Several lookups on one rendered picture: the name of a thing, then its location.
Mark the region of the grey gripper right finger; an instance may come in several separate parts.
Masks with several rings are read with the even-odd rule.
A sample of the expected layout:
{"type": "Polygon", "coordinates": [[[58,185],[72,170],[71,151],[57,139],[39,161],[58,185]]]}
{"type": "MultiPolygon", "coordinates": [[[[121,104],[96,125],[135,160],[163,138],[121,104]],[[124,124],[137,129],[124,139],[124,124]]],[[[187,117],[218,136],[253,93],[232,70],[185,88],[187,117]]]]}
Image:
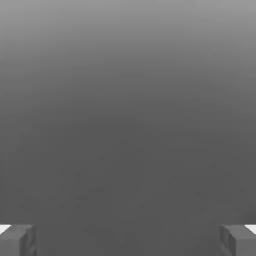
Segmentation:
{"type": "Polygon", "coordinates": [[[221,225],[221,256],[256,256],[256,224],[221,225]]]}

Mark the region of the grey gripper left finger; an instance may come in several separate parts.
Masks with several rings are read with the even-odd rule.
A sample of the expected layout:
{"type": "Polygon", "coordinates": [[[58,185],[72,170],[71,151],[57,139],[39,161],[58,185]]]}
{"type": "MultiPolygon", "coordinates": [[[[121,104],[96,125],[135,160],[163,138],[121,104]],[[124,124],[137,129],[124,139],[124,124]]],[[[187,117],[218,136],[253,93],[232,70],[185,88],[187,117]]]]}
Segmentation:
{"type": "Polygon", "coordinates": [[[37,227],[0,224],[0,256],[38,256],[37,227]]]}

